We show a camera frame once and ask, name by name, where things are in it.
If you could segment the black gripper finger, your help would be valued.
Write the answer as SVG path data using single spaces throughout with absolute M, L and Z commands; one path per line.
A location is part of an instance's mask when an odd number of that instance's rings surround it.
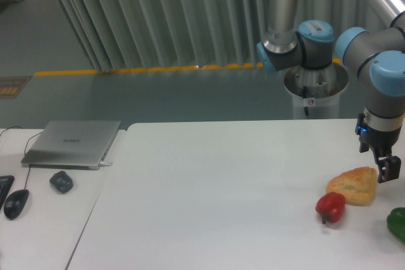
M 399 178 L 399 157 L 389 155 L 377 162 L 378 165 L 378 183 L 396 180 Z

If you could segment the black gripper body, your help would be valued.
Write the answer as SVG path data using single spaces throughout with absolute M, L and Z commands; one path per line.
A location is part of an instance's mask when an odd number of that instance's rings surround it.
M 363 151 L 370 149 L 376 158 L 392 155 L 392 147 L 399 139 L 401 128 L 389 132 L 379 131 L 370 127 L 363 129 Z

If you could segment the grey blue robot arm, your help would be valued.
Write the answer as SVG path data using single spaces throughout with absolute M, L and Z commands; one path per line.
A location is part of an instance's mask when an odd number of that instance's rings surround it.
M 338 38 L 331 26 L 308 20 L 294 27 L 297 0 L 269 0 L 268 29 L 257 45 L 270 72 L 300 66 L 323 71 L 336 54 L 366 87 L 364 111 L 355 132 L 360 151 L 371 150 L 380 183 L 399 177 L 401 160 L 392 154 L 404 121 L 404 0 L 368 0 L 385 24 L 375 34 L 353 27 Z

